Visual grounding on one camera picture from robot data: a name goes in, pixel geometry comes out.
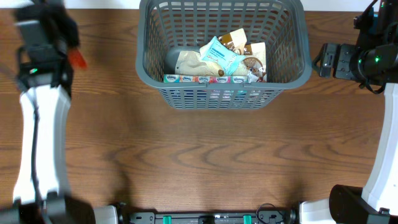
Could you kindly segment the orange biscuit packet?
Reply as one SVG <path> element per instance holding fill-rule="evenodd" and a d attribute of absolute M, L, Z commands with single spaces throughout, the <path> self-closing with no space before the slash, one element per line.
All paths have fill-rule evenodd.
<path fill-rule="evenodd" d="M 86 69 L 86 61 L 78 48 L 68 49 L 68 61 L 73 68 Z"/>

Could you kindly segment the beige brown snack bag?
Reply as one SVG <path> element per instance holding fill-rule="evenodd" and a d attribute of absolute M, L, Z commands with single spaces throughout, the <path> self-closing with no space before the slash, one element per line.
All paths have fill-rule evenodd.
<path fill-rule="evenodd" d="M 258 82 L 266 82 L 266 44 L 258 42 L 245 45 L 244 56 L 246 58 L 243 60 L 243 64 L 246 68 L 259 78 Z"/>

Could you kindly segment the brown topped Pantree bag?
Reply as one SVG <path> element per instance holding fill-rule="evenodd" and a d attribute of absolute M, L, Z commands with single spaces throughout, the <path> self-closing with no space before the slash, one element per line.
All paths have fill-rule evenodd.
<path fill-rule="evenodd" d="M 243 28 L 234 30 L 225 35 L 219 36 L 218 40 L 228 49 L 236 54 L 243 55 L 244 47 L 247 42 L 246 34 Z"/>

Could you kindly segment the small mint snack packet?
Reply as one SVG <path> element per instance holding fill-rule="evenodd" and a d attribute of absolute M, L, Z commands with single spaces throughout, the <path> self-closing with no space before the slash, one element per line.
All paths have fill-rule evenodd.
<path fill-rule="evenodd" d="M 217 63 L 227 76 L 231 76 L 246 58 L 228 50 L 216 36 L 200 48 L 200 55 L 201 60 Z"/>

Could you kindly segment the Kleenex tissue multipack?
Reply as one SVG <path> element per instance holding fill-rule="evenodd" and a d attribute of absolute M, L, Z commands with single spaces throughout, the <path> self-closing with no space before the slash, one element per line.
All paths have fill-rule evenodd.
<path fill-rule="evenodd" d="M 248 76 L 191 76 L 191 75 L 165 75 L 164 83 L 247 83 Z"/>

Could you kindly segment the plain beige snack bag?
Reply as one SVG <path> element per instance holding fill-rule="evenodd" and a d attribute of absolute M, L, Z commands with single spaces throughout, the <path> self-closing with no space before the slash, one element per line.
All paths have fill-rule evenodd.
<path fill-rule="evenodd" d="M 181 51 L 175 65 L 175 74 L 190 76 L 224 76 L 223 69 L 214 62 L 200 59 L 200 53 L 194 51 Z"/>

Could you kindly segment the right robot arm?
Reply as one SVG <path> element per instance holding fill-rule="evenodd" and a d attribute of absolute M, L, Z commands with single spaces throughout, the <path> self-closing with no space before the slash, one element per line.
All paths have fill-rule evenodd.
<path fill-rule="evenodd" d="M 330 205 L 312 218 L 350 222 L 360 216 L 354 202 L 374 210 L 388 209 L 397 220 L 397 72 L 383 89 L 384 96 L 333 95 L 345 90 L 333 82 L 306 99 L 311 113 L 305 122 L 305 136 L 317 141 L 304 147 L 305 157 L 316 167 L 301 188 L 306 198 L 330 198 Z"/>

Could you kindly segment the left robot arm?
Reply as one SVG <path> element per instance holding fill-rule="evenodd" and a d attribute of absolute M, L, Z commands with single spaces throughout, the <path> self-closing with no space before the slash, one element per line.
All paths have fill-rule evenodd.
<path fill-rule="evenodd" d="M 16 84 L 23 115 L 21 166 L 2 223 L 94 223 L 92 206 L 73 198 L 65 131 L 73 69 L 84 67 L 76 22 L 63 1 L 32 1 L 14 11 L 22 37 Z"/>

